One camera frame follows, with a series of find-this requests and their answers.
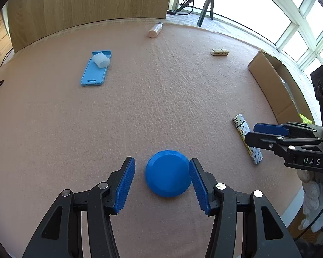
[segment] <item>silver screw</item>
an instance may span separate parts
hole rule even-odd
[[[98,184],[99,189],[106,189],[108,187],[109,187],[109,184],[107,184],[106,182],[101,182],[100,184]]]
[[[263,196],[263,193],[261,192],[261,191],[259,191],[259,190],[255,190],[254,192],[253,192],[253,194],[256,196],[256,197],[262,197]]]
[[[225,184],[223,184],[223,183],[217,183],[217,184],[216,184],[216,187],[217,187],[217,189],[219,189],[219,190],[224,190],[224,189],[226,189],[226,185],[225,185]]]
[[[64,191],[61,192],[61,195],[63,197],[67,197],[71,194],[71,191],[69,189],[65,189]]]

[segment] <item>gloved hand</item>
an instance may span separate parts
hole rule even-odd
[[[315,173],[307,170],[297,170],[304,189],[303,213],[306,218],[298,227],[299,230],[307,228],[323,208],[323,182],[315,181]],[[323,226],[323,213],[311,226],[313,232],[319,231]]]

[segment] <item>brown cardboard box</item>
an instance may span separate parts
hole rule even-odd
[[[280,60],[259,51],[248,65],[248,69],[266,96],[278,123],[302,123],[299,113],[314,121],[303,93]]]

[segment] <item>blue round lid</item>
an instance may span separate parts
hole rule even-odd
[[[175,197],[188,189],[191,180],[189,160],[174,150],[163,150],[152,156],[145,171],[148,187],[163,197]]]

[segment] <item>light blue phone case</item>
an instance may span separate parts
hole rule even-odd
[[[104,55],[111,59],[111,51],[93,51],[92,56],[97,53],[104,53]],[[108,67],[99,68],[95,62],[90,58],[85,71],[83,73],[83,77],[81,78],[80,84],[82,86],[86,85],[102,85],[105,79],[106,70]]]

